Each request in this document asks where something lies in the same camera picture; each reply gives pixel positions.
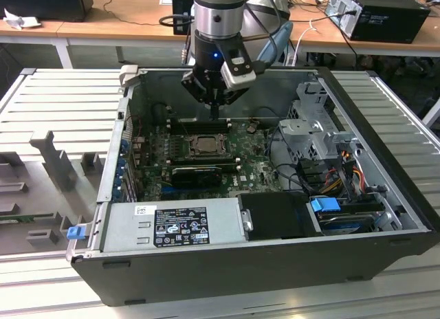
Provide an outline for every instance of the floor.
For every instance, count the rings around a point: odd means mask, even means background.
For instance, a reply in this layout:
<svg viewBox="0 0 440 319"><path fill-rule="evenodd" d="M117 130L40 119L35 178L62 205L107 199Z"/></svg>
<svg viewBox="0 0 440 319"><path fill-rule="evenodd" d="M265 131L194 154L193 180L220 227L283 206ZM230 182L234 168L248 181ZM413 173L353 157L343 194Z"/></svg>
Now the floor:
<svg viewBox="0 0 440 319"><path fill-rule="evenodd" d="M124 47L127 61L142 67L174 67L180 65L179 49ZM73 46L71 58L75 68L119 68L121 64L114 47ZM300 56L299 65L306 63ZM407 61L403 75L395 70L402 64L399 58L381 57L375 64L380 76L397 95L415 112L419 113L433 89L440 85L440 63L427 76L412 61ZM338 55L333 69L352 70L353 56ZM51 45L0 44L0 98L24 67L61 68L56 50Z"/></svg>

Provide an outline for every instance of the connector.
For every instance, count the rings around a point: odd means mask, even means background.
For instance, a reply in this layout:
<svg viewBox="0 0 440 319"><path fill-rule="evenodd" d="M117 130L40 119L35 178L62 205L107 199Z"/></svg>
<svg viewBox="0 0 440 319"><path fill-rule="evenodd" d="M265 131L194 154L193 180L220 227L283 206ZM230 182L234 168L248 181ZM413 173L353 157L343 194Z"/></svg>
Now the connector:
<svg viewBox="0 0 440 319"><path fill-rule="evenodd" d="M335 197L317 197L310 204L314 212L341 211Z"/></svg>

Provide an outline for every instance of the desk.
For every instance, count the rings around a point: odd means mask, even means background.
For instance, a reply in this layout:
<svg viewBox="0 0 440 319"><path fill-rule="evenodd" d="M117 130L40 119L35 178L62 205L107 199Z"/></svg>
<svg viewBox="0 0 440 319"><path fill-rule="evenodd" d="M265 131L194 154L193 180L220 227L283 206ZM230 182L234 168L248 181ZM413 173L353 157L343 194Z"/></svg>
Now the desk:
<svg viewBox="0 0 440 319"><path fill-rule="evenodd" d="M107 5L108 10L123 20L152 24L135 25L121 22L106 13L103 5L108 1L94 0L93 8L83 23L46 21L43 22L43 27L21 32L2 23L0 42L54 45L64 68L72 68L69 56L70 45L114 46L117 47L119 61L124 60L120 49L123 46L174 48L182 46L184 36L173 35L171 27L155 25L160 17L172 14L171 6L159 5L159 0L113 0ZM291 20L310 20L322 16L323 13L314 7L302 9L296 6L291 9ZM330 20L317 21L313 25L318 31L306 33L300 46L301 51L351 53L339 30ZM296 42L306 28L308 23L295 23L292 41ZM440 56L440 18L428 17L412 44L374 42L351 42L351 44L358 54Z"/></svg>

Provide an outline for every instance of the warning label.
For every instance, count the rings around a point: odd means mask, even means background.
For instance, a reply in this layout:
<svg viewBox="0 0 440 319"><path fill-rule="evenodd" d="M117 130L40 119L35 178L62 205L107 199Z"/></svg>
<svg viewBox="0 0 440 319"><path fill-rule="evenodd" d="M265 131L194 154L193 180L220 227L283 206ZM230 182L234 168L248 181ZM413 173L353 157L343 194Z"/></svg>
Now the warning label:
<svg viewBox="0 0 440 319"><path fill-rule="evenodd" d="M203 245L209 243L206 207L156 210L154 245Z"/></svg>

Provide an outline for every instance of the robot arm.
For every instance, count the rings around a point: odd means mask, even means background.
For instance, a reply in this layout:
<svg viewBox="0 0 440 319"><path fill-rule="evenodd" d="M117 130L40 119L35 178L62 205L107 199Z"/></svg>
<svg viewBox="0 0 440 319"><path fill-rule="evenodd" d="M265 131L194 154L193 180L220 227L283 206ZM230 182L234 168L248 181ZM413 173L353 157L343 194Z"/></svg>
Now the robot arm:
<svg viewBox="0 0 440 319"><path fill-rule="evenodd" d="M219 107L244 94L267 66L252 61L241 36L245 0L194 0L194 6L195 65L182 85L197 101L210 105L216 120Z"/></svg>

